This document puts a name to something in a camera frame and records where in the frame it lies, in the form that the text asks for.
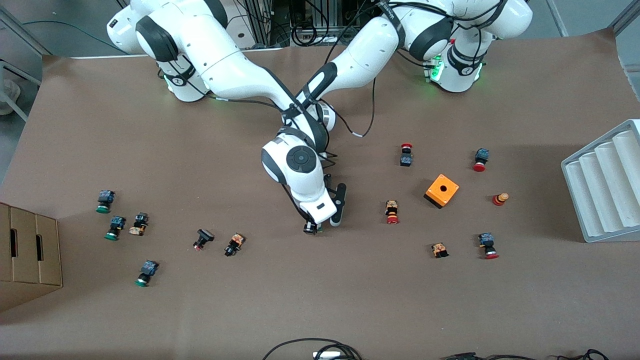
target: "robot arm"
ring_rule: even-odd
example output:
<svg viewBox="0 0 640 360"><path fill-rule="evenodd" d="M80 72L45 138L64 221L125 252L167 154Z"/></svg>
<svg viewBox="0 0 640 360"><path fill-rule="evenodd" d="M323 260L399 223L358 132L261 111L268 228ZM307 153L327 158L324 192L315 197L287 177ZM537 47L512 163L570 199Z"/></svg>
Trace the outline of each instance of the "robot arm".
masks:
<svg viewBox="0 0 640 360"><path fill-rule="evenodd" d="M131 0L129 5L116 13L107 23L107 34L111 41L129 54L144 54L136 37L136 24L144 16L160 9L169 2L181 8L197 8L197 12L210 13L224 27L227 27L227 13L219 0L204 0L204 3L190 4L181 0Z"/></svg>
<svg viewBox="0 0 640 360"><path fill-rule="evenodd" d="M494 38L522 34L533 13L524 0L475 0L467 4L456 0L453 5L452 13L460 27L456 41L433 62L435 69L428 76L444 90L464 92L478 79L482 60Z"/></svg>
<svg viewBox="0 0 640 360"><path fill-rule="evenodd" d="M331 62L323 65L297 94L297 100L310 105L325 94L344 88L358 88L371 82L382 71L400 46L416 60L426 61L445 48L451 35L451 17L411 6L396 6L397 31L387 16L371 19L347 48Z"/></svg>
<svg viewBox="0 0 640 360"><path fill-rule="evenodd" d="M307 81L295 98L296 113L283 115L285 126L262 148L265 170L278 183L290 186L307 226L315 227L329 218L338 226L346 191L344 184L332 190L334 198L327 191L321 161L326 159L327 132L333 127L335 114L317 101L328 92L368 84L393 55L397 43L396 31L387 19L369 21L342 54ZM305 227L305 232L314 231Z"/></svg>
<svg viewBox="0 0 640 360"><path fill-rule="evenodd" d="M155 59L180 100L198 100L208 90L226 99L271 99L285 126L263 148L262 162L273 179L290 187L301 214L319 224L337 212L321 166L326 128L274 74L244 56L212 14L211 2L132 0L109 23L109 35L116 45Z"/></svg>

